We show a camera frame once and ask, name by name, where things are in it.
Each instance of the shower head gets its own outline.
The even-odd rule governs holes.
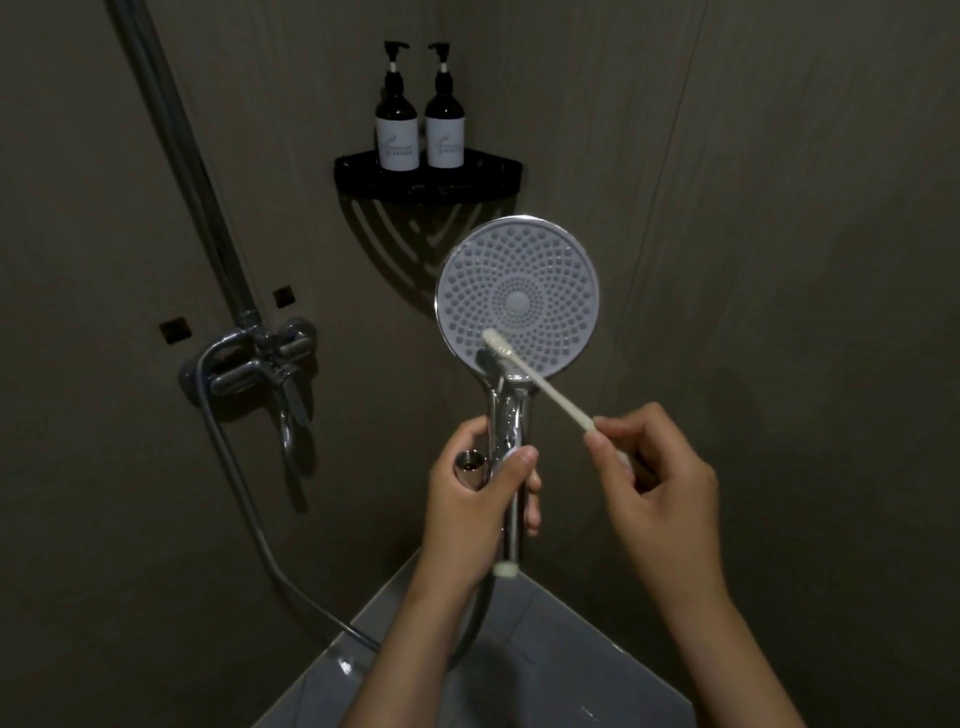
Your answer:
[[[587,252],[553,223],[528,215],[492,220],[450,253],[434,307],[447,345],[475,373],[483,331],[494,328],[543,376],[583,350],[597,321],[600,289]],[[510,381],[528,377],[504,365]]]
[[[492,220],[447,257],[434,310],[450,350],[486,387],[486,478],[529,438],[537,388],[517,366],[486,348],[484,330],[499,331],[521,359],[549,377],[587,345],[599,304],[600,287],[587,252],[569,232],[540,218]],[[496,574],[516,575],[519,569],[525,507],[523,487],[504,516]]]

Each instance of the wrist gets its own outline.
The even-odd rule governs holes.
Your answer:
[[[457,581],[442,578],[422,565],[414,571],[410,587],[407,589],[406,602],[438,612],[456,612],[458,615],[466,607],[472,589]]]
[[[698,595],[683,603],[660,609],[667,629],[678,643],[684,639],[700,639],[706,634],[724,629],[739,615],[726,589]]]

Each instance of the left hand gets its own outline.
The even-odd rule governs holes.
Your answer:
[[[486,417],[460,425],[430,472],[418,576],[431,590],[457,598],[467,598],[493,565],[503,514],[528,479],[531,495],[527,527],[531,535],[540,528],[540,504],[535,495],[540,489],[540,478],[534,471],[539,455],[536,448],[527,445],[514,452],[479,492],[457,480],[453,471],[457,453],[470,449],[473,438],[486,431]]]

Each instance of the shower hose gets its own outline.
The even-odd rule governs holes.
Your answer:
[[[247,521],[247,526],[250,528],[250,531],[253,534],[253,539],[256,542],[256,547],[260,554],[260,558],[263,559],[263,562],[267,567],[267,571],[270,573],[273,579],[277,582],[277,584],[280,585],[280,587],[295,595],[300,601],[309,606],[311,609],[314,609],[332,621],[340,629],[353,637],[360,644],[364,645],[367,649],[370,649],[374,652],[379,652],[380,642],[375,640],[366,632],[354,627],[349,622],[339,619],[332,612],[326,610],[303,589],[297,586],[297,584],[294,583],[294,581],[283,572],[283,569],[280,568],[280,565],[277,563],[274,556],[274,550],[271,548],[270,542],[267,540],[267,534],[263,528],[263,521],[260,519],[259,511],[257,511],[256,504],[253,502],[253,496],[251,495],[250,488],[247,486],[247,481],[243,476],[243,472],[240,470],[240,465],[237,462],[236,455],[233,454],[233,449],[230,447],[227,435],[221,427],[220,422],[213,414],[213,408],[210,406],[210,387],[206,377],[207,361],[209,361],[210,357],[219,350],[236,346],[249,336],[250,335],[247,331],[239,328],[233,333],[230,333],[219,341],[211,344],[197,359],[197,366],[194,373],[196,375],[197,383],[197,399],[200,402],[200,410],[204,416],[206,429],[210,433],[210,439],[213,441],[213,446],[216,448],[217,454],[223,463],[224,470],[227,471],[227,478],[229,480],[230,487],[233,489],[233,492],[240,503],[240,510],[243,511],[244,519]],[[460,661],[463,660],[464,655],[467,654],[468,650],[472,646],[473,641],[480,632],[480,627],[483,625],[483,620],[487,615],[487,609],[490,607],[490,600],[492,596],[493,575],[492,573],[488,573],[477,589],[476,598],[473,601],[473,609],[470,612],[467,627],[447,661],[447,669],[454,669],[460,663]]]

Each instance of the bottle label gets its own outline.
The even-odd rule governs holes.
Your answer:
[[[426,162],[431,167],[464,166],[465,119],[426,117]]]
[[[420,166],[417,119],[376,120],[376,148],[380,166],[393,172],[408,172]]]

